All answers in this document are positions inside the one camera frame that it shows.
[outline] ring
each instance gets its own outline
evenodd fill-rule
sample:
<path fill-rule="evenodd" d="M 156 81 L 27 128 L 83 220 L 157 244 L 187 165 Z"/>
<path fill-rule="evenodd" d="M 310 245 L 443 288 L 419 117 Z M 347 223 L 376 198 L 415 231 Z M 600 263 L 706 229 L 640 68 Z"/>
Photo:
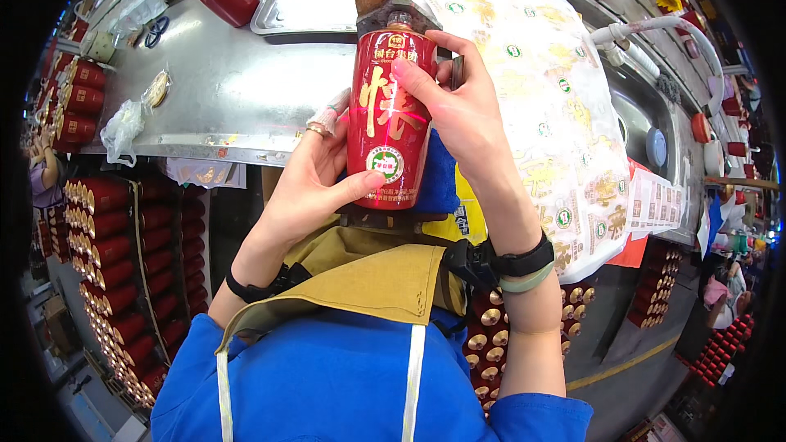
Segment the ring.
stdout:
<path fill-rule="evenodd" d="M 325 133 L 328 132 L 327 130 L 325 130 L 324 127 L 322 127 L 320 124 L 317 124 L 317 123 L 310 123 L 308 125 L 308 127 L 306 128 L 306 130 L 310 130 L 311 132 L 319 133 L 322 136 L 323 139 L 325 138 Z"/>

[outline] sunflower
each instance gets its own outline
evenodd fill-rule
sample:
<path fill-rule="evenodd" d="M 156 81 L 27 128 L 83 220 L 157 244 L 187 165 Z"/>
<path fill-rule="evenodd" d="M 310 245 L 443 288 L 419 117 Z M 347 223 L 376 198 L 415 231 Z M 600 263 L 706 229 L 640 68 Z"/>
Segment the sunflower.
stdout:
<path fill-rule="evenodd" d="M 655 0 L 655 4 L 658 7 L 663 7 L 669 12 L 681 11 L 682 10 L 682 1 L 681 0 Z"/>

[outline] pink bag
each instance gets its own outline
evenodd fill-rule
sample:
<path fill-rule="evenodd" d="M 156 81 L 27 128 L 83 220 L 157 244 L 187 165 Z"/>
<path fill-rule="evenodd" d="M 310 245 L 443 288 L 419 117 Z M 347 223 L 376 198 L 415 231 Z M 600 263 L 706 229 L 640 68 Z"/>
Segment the pink bag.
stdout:
<path fill-rule="evenodd" d="M 704 287 L 704 304 L 712 306 L 718 302 L 718 299 L 728 295 L 729 289 L 716 280 L 715 275 L 712 275 L 707 282 L 707 286 Z"/>

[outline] yellow floor line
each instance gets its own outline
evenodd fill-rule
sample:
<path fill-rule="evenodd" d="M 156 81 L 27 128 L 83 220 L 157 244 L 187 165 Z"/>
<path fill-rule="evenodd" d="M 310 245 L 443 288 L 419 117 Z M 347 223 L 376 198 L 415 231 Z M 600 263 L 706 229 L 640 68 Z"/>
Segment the yellow floor line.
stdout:
<path fill-rule="evenodd" d="M 576 379 L 575 381 L 570 381 L 565 385 L 565 388 L 568 391 L 572 391 L 574 389 L 583 388 L 584 386 L 589 386 L 590 384 L 593 384 L 595 382 L 602 381 L 605 378 L 610 378 L 614 374 L 619 374 L 623 370 L 630 369 L 637 363 L 641 363 L 644 360 L 648 359 L 649 357 L 662 352 L 663 350 L 672 346 L 674 343 L 677 343 L 677 340 L 679 339 L 680 339 L 680 335 L 677 335 L 674 338 L 670 339 L 669 341 L 666 341 L 665 343 L 656 346 L 654 349 L 642 353 L 640 356 L 630 359 L 627 362 L 622 363 L 614 368 L 605 370 L 603 372 L 600 372 L 599 374 L 594 374 L 594 375 L 587 376 L 585 378 Z"/>

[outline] black watch strap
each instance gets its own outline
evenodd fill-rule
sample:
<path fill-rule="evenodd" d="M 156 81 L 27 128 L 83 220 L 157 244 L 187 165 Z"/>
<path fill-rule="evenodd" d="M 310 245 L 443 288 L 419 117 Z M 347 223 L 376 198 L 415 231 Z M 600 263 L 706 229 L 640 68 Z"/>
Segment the black watch strap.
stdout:
<path fill-rule="evenodd" d="M 253 285 L 242 286 L 232 276 L 232 270 L 230 268 L 229 272 L 226 274 L 226 286 L 232 290 L 232 293 L 243 299 L 243 302 L 252 304 L 279 295 L 281 292 L 289 290 L 295 285 L 303 283 L 310 278 L 311 274 L 300 263 L 295 263 L 291 267 L 282 264 L 278 271 L 278 276 L 269 286 L 265 288 Z"/>
<path fill-rule="evenodd" d="M 503 254 L 491 252 L 491 269 L 499 275 L 520 277 L 535 273 L 554 261 L 554 246 L 545 232 L 541 230 L 541 240 L 534 250 L 523 254 Z"/>

